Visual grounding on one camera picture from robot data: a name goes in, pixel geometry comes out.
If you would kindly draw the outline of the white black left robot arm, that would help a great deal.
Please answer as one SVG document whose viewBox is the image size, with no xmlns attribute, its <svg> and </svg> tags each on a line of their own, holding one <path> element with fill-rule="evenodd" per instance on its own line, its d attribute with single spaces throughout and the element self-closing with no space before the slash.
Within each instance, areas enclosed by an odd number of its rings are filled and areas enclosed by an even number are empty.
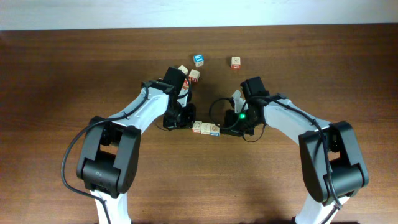
<svg viewBox="0 0 398 224">
<path fill-rule="evenodd" d="M 127 191 L 137 173 L 141 136 L 158 118 L 168 130 L 188 129 L 195 121 L 187 76 L 170 67 L 162 79 L 141 85 L 139 96 L 120 112 L 93 117 L 85 135 L 76 176 L 96 201 L 100 223 L 130 223 Z"/>
</svg>

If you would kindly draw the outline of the wooden block red apple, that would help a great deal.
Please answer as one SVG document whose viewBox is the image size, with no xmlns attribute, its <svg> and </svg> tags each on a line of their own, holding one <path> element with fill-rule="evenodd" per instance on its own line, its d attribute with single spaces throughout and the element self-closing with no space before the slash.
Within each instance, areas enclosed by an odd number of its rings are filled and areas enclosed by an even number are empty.
<svg viewBox="0 0 398 224">
<path fill-rule="evenodd" d="M 212 136 L 219 136 L 220 135 L 220 128 L 215 125 L 215 124 L 211 124 L 210 126 L 210 134 Z"/>
</svg>

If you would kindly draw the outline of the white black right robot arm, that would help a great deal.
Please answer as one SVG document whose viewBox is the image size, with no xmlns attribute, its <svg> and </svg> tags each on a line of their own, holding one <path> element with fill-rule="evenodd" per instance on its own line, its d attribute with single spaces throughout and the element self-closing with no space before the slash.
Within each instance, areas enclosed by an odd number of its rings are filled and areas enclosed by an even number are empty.
<svg viewBox="0 0 398 224">
<path fill-rule="evenodd" d="M 331 223 L 343 204 L 368 185 L 368 169 L 348 122 L 310 115 L 286 96 L 270 94 L 260 77 L 243 81 L 227 101 L 232 109 L 226 111 L 222 133 L 252 135 L 256 126 L 269 126 L 299 146 L 308 196 L 294 223 Z"/>
</svg>

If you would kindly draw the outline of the wooden block blue number two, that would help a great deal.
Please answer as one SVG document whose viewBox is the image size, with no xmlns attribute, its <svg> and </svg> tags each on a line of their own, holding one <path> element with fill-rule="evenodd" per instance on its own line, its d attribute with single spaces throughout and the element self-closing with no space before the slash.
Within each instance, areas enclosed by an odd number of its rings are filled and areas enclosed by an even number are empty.
<svg viewBox="0 0 398 224">
<path fill-rule="evenodd" d="M 194 121 L 192 125 L 192 131 L 194 133 L 201 133 L 201 125 L 202 125 L 201 121 Z"/>
</svg>

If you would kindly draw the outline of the wooden block green letter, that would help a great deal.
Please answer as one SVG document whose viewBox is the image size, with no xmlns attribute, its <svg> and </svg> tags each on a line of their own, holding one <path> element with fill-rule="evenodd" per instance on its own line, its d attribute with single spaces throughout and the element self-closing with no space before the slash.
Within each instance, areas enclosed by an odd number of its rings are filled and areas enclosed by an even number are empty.
<svg viewBox="0 0 398 224">
<path fill-rule="evenodd" d="M 202 134 L 210 135 L 211 134 L 211 123 L 202 123 L 200 132 Z"/>
</svg>

